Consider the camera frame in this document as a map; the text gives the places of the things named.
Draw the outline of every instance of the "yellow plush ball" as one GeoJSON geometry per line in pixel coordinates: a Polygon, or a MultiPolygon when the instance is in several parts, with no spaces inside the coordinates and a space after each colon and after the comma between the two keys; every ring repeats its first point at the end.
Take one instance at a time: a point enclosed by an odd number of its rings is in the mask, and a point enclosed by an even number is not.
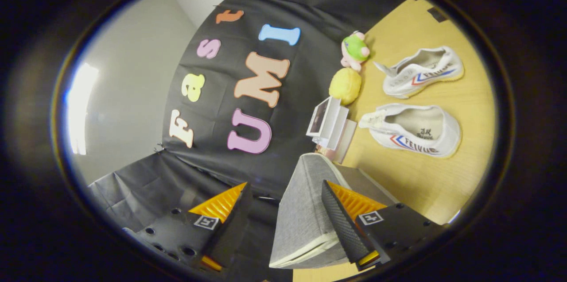
{"type": "Polygon", "coordinates": [[[358,97],[362,78],[352,68],[338,70],[330,81],[329,95],[341,99],[341,105],[348,105],[358,97]]]}

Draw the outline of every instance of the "green plush toy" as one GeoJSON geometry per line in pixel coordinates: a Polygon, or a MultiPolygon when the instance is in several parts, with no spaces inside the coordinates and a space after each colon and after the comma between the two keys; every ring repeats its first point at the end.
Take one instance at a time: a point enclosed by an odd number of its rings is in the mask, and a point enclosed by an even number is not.
{"type": "Polygon", "coordinates": [[[364,38],[363,33],[355,31],[342,40],[342,66],[350,67],[357,72],[361,70],[360,63],[366,61],[370,56],[370,50],[364,43],[364,38]]]}
{"type": "Polygon", "coordinates": [[[330,81],[329,95],[341,100],[341,105],[346,106],[358,97],[362,78],[352,68],[338,70],[330,81]]]}

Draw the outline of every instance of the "white sneaker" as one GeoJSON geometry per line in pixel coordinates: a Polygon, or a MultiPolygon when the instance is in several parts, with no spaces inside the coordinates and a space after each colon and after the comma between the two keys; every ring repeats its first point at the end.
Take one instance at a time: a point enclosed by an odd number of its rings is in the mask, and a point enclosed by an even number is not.
{"type": "Polygon", "coordinates": [[[459,123],[439,106],[388,104],[364,114],[358,123],[380,145],[448,158],[459,147],[459,123]]]}
{"type": "Polygon", "coordinates": [[[413,56],[404,58],[391,68],[377,62],[374,65],[387,75],[384,92],[402,99],[421,92],[434,82],[455,81],[464,74],[459,56],[447,46],[420,48],[413,56]]]}

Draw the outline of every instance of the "shoe insole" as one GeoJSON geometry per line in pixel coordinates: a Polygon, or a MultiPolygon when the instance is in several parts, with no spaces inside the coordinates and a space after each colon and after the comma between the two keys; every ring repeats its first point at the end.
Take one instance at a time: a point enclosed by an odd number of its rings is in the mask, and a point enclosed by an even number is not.
{"type": "Polygon", "coordinates": [[[417,56],[415,56],[415,58],[411,58],[410,60],[407,60],[405,64],[397,68],[397,72],[399,74],[401,70],[403,70],[409,64],[417,64],[425,68],[433,69],[437,65],[443,54],[445,54],[445,51],[443,50],[439,50],[437,52],[427,52],[425,50],[420,50],[420,52],[417,54],[417,56]]]}
{"type": "Polygon", "coordinates": [[[439,108],[428,110],[409,108],[397,115],[387,116],[385,121],[398,124],[422,139],[436,140],[443,131],[443,113],[439,108]]]}

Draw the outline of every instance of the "pink plush toy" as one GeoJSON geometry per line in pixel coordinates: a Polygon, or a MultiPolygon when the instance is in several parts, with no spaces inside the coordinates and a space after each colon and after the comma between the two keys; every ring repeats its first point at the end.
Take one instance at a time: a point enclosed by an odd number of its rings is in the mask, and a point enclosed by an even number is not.
{"type": "Polygon", "coordinates": [[[364,43],[364,34],[358,31],[353,32],[353,34],[342,40],[341,50],[342,66],[350,67],[357,72],[361,70],[360,63],[366,61],[370,56],[370,50],[364,43]]]}

